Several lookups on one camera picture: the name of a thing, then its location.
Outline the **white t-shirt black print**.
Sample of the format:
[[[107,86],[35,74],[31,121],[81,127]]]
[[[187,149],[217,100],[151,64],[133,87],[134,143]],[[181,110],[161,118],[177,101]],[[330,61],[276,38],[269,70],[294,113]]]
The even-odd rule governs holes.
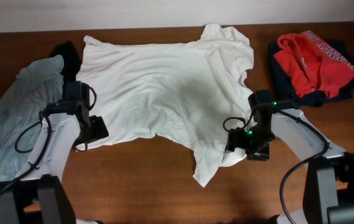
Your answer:
[[[206,186],[220,167],[245,159],[226,152],[227,131],[249,118],[253,68],[249,39],[234,27],[205,26],[201,37],[181,44],[114,45],[84,38],[77,80],[95,94],[92,113],[108,130],[94,149],[162,136],[193,151],[194,179]]]

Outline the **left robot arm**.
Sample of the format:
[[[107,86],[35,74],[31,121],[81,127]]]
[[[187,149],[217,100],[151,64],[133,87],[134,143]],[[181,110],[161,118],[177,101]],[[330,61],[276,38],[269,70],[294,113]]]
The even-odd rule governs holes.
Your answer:
[[[40,134],[27,162],[15,178],[0,182],[0,223],[82,223],[62,176],[71,150],[109,135],[103,118],[89,114],[96,99],[86,83],[67,82],[63,98],[40,111]]]

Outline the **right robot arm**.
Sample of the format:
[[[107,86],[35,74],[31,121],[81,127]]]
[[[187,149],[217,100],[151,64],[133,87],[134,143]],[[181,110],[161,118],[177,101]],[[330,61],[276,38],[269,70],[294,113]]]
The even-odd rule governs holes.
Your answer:
[[[249,118],[240,118],[242,127],[227,130],[227,153],[242,149],[249,160],[269,159],[269,143],[284,141],[299,158],[281,180],[279,198],[283,213],[271,223],[354,223],[354,153],[327,139],[293,100],[274,101],[261,90],[248,98]],[[284,200],[287,178],[306,166],[302,207],[289,212]]]

